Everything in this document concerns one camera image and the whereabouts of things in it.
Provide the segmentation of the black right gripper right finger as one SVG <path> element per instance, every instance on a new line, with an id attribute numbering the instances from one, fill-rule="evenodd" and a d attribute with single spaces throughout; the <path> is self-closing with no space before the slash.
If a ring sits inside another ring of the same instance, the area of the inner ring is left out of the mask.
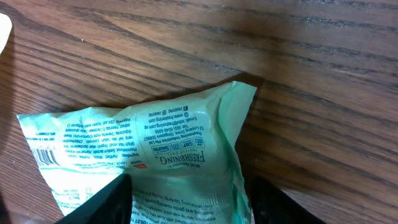
<path id="1" fill-rule="evenodd" d="M 255 224 L 326 224 L 262 177 L 251 184 Z"/>

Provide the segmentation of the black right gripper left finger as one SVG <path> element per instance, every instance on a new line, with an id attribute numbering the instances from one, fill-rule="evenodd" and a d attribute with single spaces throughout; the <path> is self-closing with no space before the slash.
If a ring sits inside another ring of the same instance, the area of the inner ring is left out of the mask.
<path id="1" fill-rule="evenodd" d="M 132 200 L 131 177 L 120 174 L 55 224 L 130 224 Z"/>

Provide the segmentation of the teal wafer packet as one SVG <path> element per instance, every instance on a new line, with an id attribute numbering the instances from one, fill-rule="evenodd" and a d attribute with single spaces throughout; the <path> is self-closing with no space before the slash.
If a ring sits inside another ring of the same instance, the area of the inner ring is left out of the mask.
<path id="1" fill-rule="evenodd" d="M 17 118 L 64 215 L 131 178 L 131 223 L 250 223 L 235 144 L 256 88 L 229 82 L 172 100 Z"/>

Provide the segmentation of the brown snack bag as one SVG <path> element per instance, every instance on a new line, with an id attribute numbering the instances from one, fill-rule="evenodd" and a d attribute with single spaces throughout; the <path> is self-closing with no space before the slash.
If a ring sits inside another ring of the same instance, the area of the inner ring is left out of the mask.
<path id="1" fill-rule="evenodd" d="M 0 54 L 4 50 L 12 30 L 12 22 L 9 16 L 0 13 Z"/>

